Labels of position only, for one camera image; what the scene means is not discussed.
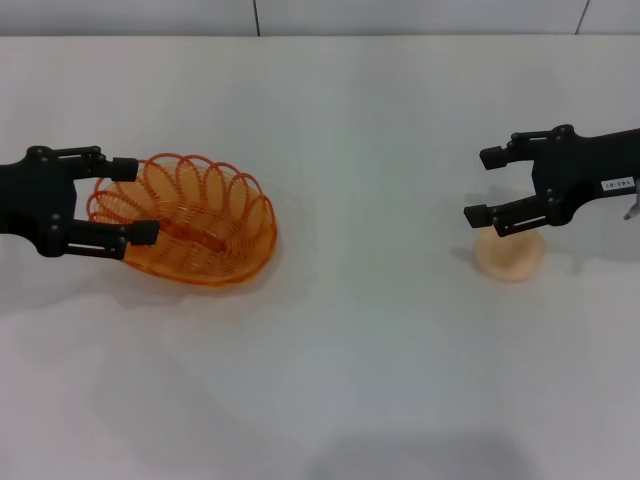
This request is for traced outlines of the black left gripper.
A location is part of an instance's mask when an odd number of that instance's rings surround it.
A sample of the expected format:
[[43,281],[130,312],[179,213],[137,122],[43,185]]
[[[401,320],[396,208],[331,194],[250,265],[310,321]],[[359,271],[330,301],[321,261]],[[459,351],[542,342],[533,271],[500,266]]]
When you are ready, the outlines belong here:
[[133,182],[138,167],[135,158],[108,160],[98,146],[30,147],[22,160],[1,167],[1,232],[28,240],[48,258],[77,255],[122,260],[128,246],[154,245],[160,230],[158,221],[108,224],[73,220],[77,199],[74,180]]

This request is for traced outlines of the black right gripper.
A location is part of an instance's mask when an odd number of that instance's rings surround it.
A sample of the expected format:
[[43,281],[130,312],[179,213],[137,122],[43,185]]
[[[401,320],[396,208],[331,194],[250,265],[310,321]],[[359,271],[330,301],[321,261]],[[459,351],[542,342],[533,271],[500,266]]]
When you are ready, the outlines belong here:
[[635,195],[639,131],[583,137],[564,124],[546,131],[515,132],[505,147],[483,149],[479,157],[486,170],[533,161],[536,195],[463,210],[472,228],[493,227],[499,237],[506,237],[547,225],[564,226],[594,200]]

